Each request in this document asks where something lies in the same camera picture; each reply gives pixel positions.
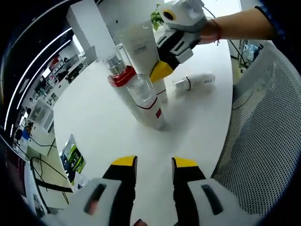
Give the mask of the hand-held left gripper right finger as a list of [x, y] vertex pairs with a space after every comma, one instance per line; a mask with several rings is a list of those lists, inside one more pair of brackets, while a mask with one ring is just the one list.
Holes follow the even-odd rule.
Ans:
[[191, 159], [172, 158], [173, 198], [179, 226], [255, 226], [260, 215], [243, 210], [237, 197], [207, 179]]

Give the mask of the person's right hand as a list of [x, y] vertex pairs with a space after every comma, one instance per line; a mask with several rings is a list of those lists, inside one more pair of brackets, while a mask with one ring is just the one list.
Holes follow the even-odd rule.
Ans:
[[214, 20], [208, 20], [200, 32], [199, 44], [209, 44], [220, 39], [220, 27]]

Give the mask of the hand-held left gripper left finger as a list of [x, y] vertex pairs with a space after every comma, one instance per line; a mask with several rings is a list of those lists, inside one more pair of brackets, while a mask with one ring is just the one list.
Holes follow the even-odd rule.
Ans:
[[129, 226], [135, 200], [137, 156], [111, 163], [102, 178], [90, 180], [70, 204], [57, 214], [47, 214], [46, 226]]

